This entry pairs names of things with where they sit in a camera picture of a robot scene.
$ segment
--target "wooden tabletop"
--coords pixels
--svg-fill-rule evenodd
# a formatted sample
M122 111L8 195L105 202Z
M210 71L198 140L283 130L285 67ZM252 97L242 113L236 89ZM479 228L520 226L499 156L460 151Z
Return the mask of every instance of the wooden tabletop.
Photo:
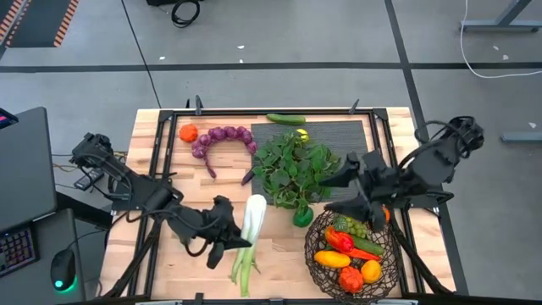
M401 160L418 146L413 136L414 126L409 108L387 108L390 128L395 144L395 153ZM158 109L141 109L135 119L134 131L130 141L127 165L139 174L148 174L152 146L158 122ZM373 139L368 125L367 115L310 115L309 122L322 121L362 121L365 130L368 150L374 150ZM251 124L268 123L265 116L202 116L180 117L178 127L194 123L201 133L216 126L245 126L250 130ZM384 129L377 124L380 142L383 143L384 158L389 162L386 153ZM163 145L161 147L158 169L163 167L165 143L167 142L169 122L164 126ZM191 146L175 137L174 151L170 172L174 186L182 191L185 198L182 204L191 208L211 208L213 198L217 195L228 197L234 204L235 222L241 227L246 199L252 194L251 185L241 186L241 179L251 168L251 157L240 142L221 142L216 144L208 154L217 173L213 180L201 159L191 156ZM313 205L316 214L322 213L323 204ZM257 243L256 260L261 274L251 273L250 298L326 298L313 283L305 265L303 245L307 228L300 229L292 224L292 211L269 207L260 237ZM416 247L422 260L437 276L440 282L451 290L455 290L451 276L451 268L445 250L445 244L437 218L423 209L411 209L410 218ZM132 218L139 212L131 212ZM137 230L139 224L128 224L120 220L109 234L108 248L103 260L100 280L103 291L108 291L122 275L133 258ZM192 249L199 249L200 239L192 243ZM218 267L214 270L206 267L207 252L198 258L191 258L180 244L179 238L167 226L162 226L152 299L193 299L197 292L203 292L207 299L239 299L240 287L234 285L229 278L231 266L235 259L235 251L228 251ZM407 282L410 291L415 291L412 278L412 267L403 252ZM147 259L143 261L139 274L137 292L143 292L147 270ZM401 291L397 285L389 297L399 297Z

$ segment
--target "keyboard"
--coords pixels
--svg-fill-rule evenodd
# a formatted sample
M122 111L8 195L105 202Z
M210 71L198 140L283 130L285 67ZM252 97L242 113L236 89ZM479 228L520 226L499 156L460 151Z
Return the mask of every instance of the keyboard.
M39 259L31 226L0 235L0 277Z

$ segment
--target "computer mouse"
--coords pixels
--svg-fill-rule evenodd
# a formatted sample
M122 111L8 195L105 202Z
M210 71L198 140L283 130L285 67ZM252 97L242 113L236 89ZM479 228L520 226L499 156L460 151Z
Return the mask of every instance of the computer mouse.
M58 252L51 262L51 283L57 291L65 291L75 281L75 255L71 249Z

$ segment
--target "fruit basket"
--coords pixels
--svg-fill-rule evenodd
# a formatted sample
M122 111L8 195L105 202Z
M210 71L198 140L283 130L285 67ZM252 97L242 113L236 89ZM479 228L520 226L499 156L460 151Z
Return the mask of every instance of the fruit basket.
M397 285L399 279L395 260L397 256L395 255L393 237L388 225L381 232L368 231L368 240L384 249L380 260L382 273L379 280L373 284L364 284L358 293L346 292L340 286L341 269L326 267L314 260L316 252L326 249L327 241L324 232L328 226L334 224L336 216L336 213L330 211L320 214L312 223L305 237L305 262L312 280L320 287L322 292L347 304L369 304L386 297L391 289ZM366 260L353 258L350 266L360 269L364 263L366 263Z

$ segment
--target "gray floor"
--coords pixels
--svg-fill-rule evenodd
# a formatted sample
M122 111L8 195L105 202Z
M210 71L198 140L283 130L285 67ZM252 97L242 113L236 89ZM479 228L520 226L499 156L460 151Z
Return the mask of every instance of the gray floor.
M143 0L125 1L149 64L399 61L379 0L209 0L202 3L200 19L184 30ZM462 61L457 27L463 1L393 3L411 62ZM470 0L469 16L496 16L507 3ZM540 16L541 2L522 14L524 19ZM465 48L472 62L542 61L542 33L468 33ZM80 0L60 48L9 49L0 60L0 66L141 63L119 0ZM541 299L542 208L537 199L542 194L537 182L542 148L504 145L499 135L532 130L529 123L540 131L542 75L501 80L481 80L467 70L415 70L413 75L426 119L474 115L486 129L485 146L460 164L453 184L445 187L456 193L449 206L470 293ZM152 78L168 108L183 107L196 94L208 108L349 106L357 98L360 106L410 106L399 69L155 71ZM136 110L156 107L146 72L0 74L0 92L0 106L15 113L47 108L55 153L68 153L87 131L102 132L116 150L126 150ZM79 178L62 172L55 176L64 184ZM108 208L98 193L59 190ZM93 230L86 224L79 229L81 234ZM80 245L85 278L93 286L102 263L102 236L89 236Z

